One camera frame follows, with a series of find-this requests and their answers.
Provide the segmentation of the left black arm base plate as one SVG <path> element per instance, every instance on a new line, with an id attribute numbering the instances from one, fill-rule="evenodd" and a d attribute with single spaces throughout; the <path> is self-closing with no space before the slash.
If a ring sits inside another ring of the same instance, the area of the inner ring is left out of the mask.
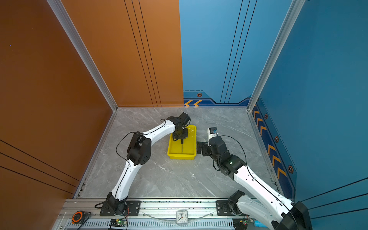
<path id="1" fill-rule="evenodd" d="M 139 200 L 128 200 L 125 202 L 121 209 L 114 211 L 106 203 L 103 203 L 100 210 L 100 216 L 122 216 L 122 217 L 137 217 L 140 212 L 141 201 Z"/>

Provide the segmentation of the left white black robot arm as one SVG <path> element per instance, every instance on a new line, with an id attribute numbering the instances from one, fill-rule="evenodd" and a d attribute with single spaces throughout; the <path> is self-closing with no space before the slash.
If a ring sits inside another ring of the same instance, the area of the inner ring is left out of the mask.
<path id="1" fill-rule="evenodd" d="M 127 157 L 124 159 L 126 161 L 124 169 L 117 184 L 108 193 L 104 202 L 113 215 L 125 215 L 128 192 L 138 171 L 150 159 L 153 144 L 167 135 L 172 135 L 173 141 L 183 144 L 189 138 L 187 127 L 190 121 L 190 116 L 182 113 L 178 117 L 168 117 L 151 130 L 133 133 L 127 148 Z"/>

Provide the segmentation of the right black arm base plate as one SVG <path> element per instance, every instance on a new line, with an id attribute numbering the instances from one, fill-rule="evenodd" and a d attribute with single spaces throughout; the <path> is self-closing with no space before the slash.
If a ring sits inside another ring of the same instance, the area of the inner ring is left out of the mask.
<path id="1" fill-rule="evenodd" d="M 218 216 L 241 216 L 243 215 L 236 204 L 229 200 L 217 200 L 216 211 Z"/>

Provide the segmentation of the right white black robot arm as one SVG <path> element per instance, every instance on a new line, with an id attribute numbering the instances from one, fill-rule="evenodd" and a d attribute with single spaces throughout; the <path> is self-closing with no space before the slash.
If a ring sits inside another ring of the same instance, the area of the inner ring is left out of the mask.
<path id="1" fill-rule="evenodd" d="M 307 207 L 300 201 L 295 203 L 284 197 L 260 179 L 246 160 L 230 153 L 222 136 L 198 142 L 197 146 L 203 156 L 211 157 L 216 171 L 228 176 L 256 198 L 253 201 L 238 190 L 228 199 L 232 214 L 247 214 L 271 230 L 312 229 Z"/>

